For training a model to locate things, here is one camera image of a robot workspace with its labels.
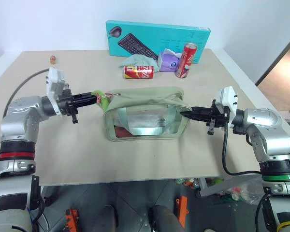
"bag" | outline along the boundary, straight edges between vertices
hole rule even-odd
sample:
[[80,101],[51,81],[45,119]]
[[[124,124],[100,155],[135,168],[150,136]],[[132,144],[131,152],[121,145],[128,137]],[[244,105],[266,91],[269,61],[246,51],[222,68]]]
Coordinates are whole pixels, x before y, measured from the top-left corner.
[[178,87],[117,89],[105,95],[103,120],[112,141],[177,138],[189,122],[180,112],[192,111]]

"green ring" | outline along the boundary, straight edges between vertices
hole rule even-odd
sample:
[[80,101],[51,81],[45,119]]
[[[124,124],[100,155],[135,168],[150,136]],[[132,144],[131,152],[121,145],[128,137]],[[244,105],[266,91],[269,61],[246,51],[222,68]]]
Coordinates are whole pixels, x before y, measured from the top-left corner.
[[290,180],[290,175],[271,175],[271,176],[263,175],[262,179],[267,181]]

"keyboard box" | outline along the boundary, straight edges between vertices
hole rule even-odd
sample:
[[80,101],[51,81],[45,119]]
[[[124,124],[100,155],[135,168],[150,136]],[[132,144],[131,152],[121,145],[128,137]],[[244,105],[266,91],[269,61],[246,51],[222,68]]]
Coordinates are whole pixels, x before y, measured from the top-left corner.
[[159,52],[165,48],[181,53],[186,43],[193,42],[198,46],[193,63],[198,63],[211,31],[200,27],[108,20],[106,32],[111,56],[143,54],[158,59]]

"mouse image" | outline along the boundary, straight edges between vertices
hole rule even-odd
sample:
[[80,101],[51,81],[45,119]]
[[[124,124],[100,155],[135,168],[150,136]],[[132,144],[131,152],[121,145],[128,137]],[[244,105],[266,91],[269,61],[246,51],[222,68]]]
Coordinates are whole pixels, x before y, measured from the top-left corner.
[[113,27],[110,30],[109,34],[110,34],[111,37],[118,38],[121,35],[121,27],[119,27],[119,26]]

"beige table surface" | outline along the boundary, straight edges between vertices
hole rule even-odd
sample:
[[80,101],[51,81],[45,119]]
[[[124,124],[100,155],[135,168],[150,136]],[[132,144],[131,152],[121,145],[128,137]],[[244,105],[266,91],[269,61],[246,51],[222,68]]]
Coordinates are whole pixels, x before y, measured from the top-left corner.
[[[65,72],[73,94],[96,89],[178,86],[191,106],[210,107],[219,89],[233,86],[238,108],[254,107],[235,80],[206,49],[201,61],[193,65],[186,79],[174,73],[159,72],[152,80],[126,80],[118,65],[124,58],[108,51],[23,52],[0,78],[0,121],[5,104],[14,89],[29,75],[48,68],[51,55],[54,67]],[[17,97],[46,95],[45,73],[30,80]],[[96,106],[79,109],[79,123],[71,117],[51,117],[40,123],[36,144],[37,168],[43,186],[99,183],[178,177],[205,177],[224,174],[221,164],[223,131],[207,135],[203,122],[190,121],[184,134],[174,140],[111,142],[104,136],[102,110]],[[252,148],[245,137],[230,130],[227,165],[231,171],[258,170]]]

